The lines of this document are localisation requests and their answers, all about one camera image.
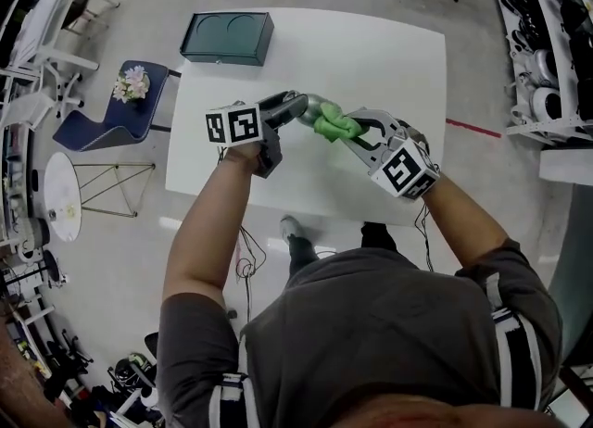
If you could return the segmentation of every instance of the white floor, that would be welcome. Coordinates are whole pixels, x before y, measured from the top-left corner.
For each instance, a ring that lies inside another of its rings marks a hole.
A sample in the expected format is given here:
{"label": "white floor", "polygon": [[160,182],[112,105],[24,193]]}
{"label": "white floor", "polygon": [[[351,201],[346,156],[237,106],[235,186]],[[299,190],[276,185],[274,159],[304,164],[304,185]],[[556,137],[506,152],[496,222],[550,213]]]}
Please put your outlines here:
{"label": "white floor", "polygon": [[[193,13],[230,7],[295,6],[374,15],[444,33],[448,117],[495,132],[502,132],[507,123],[511,100],[503,88],[511,82],[510,62],[495,0],[460,0],[458,4],[452,0],[120,1],[120,8],[105,15],[110,29],[98,33],[81,51],[101,63],[98,72],[86,74],[84,83],[84,113],[94,120],[103,117],[112,83],[124,60],[150,60],[172,69],[181,65],[179,44]],[[175,86],[171,79],[155,123],[170,124]],[[48,118],[37,133],[34,153],[39,170],[53,152],[61,149],[51,140],[57,125],[55,118]],[[176,226],[193,202],[189,195],[164,188],[168,145],[166,133],[151,132],[139,145],[69,153],[75,163],[119,160],[157,164],[138,218],[85,213],[76,242],[62,243],[53,235],[49,245],[70,283],[61,289],[46,290],[44,295],[57,307],[57,324],[77,334],[82,347],[95,359],[85,377],[89,385],[108,386],[107,367],[131,351],[147,353],[144,337],[158,328],[160,291],[170,244]],[[570,187],[538,179],[537,149],[537,145],[521,138],[498,139],[448,126],[442,168],[522,244],[548,283],[561,248]],[[132,201],[140,197],[144,183],[144,177],[126,183]],[[101,200],[109,208],[122,202],[117,189],[101,196]],[[43,213],[43,206],[39,206],[39,212]],[[269,208],[250,208],[246,214],[246,228],[267,253],[266,263],[253,279],[254,313],[278,296],[288,275],[289,259],[278,233],[282,215],[281,210]],[[298,217],[310,229],[316,245],[340,251],[360,244],[360,222]],[[390,232],[400,251],[426,269],[423,238],[412,225],[392,227]],[[432,222],[428,228],[435,269],[449,274],[458,270],[459,263]],[[239,312],[239,329],[246,319],[246,297],[233,271],[232,267],[225,293],[229,306]]]}

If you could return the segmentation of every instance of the green cloth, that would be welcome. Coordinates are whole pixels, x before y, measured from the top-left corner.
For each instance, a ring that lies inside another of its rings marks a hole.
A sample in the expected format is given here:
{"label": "green cloth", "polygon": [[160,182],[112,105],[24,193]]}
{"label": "green cloth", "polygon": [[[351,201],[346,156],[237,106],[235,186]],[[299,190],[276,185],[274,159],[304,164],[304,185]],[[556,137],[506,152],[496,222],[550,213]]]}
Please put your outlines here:
{"label": "green cloth", "polygon": [[342,108],[332,102],[320,105],[322,115],[315,120],[313,130],[331,143],[338,138],[355,138],[366,132],[357,121],[344,115]]}

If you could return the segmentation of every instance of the green storage box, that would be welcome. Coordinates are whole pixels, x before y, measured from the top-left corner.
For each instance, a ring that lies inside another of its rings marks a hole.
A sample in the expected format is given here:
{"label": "green storage box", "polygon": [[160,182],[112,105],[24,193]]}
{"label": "green storage box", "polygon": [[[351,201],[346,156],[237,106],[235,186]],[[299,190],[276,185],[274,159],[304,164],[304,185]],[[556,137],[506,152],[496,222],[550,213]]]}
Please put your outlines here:
{"label": "green storage box", "polygon": [[268,13],[196,13],[181,53],[192,62],[263,66],[272,31]]}

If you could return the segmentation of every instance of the person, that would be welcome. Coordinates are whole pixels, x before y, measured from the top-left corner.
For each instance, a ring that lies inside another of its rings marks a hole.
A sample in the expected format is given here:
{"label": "person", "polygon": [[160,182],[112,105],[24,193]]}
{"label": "person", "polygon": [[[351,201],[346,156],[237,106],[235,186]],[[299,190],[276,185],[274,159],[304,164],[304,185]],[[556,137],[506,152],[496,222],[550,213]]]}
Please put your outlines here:
{"label": "person", "polygon": [[[212,426],[209,411],[220,408],[210,404],[213,390],[224,373],[238,372],[222,289],[258,152],[257,145],[228,150],[170,250],[158,339],[168,426]],[[243,330],[261,428],[561,426],[539,410],[500,406],[485,290],[498,274],[502,303],[535,329],[542,410],[561,354],[561,320],[544,285],[519,245],[449,178],[442,175],[423,200],[462,265],[456,276],[418,270],[386,227],[372,223],[362,227],[362,248],[317,259],[298,222],[283,219],[288,283]]]}

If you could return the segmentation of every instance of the hand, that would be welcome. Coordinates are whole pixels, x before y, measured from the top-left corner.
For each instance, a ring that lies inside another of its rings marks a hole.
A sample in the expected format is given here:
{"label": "hand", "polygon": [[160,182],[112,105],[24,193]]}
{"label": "hand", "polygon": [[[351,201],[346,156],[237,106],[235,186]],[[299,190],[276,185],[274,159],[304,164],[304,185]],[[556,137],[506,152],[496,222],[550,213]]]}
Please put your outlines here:
{"label": "hand", "polygon": [[225,161],[249,165],[251,172],[258,167],[258,155],[261,145],[258,142],[247,143],[244,145],[231,146],[224,156]]}

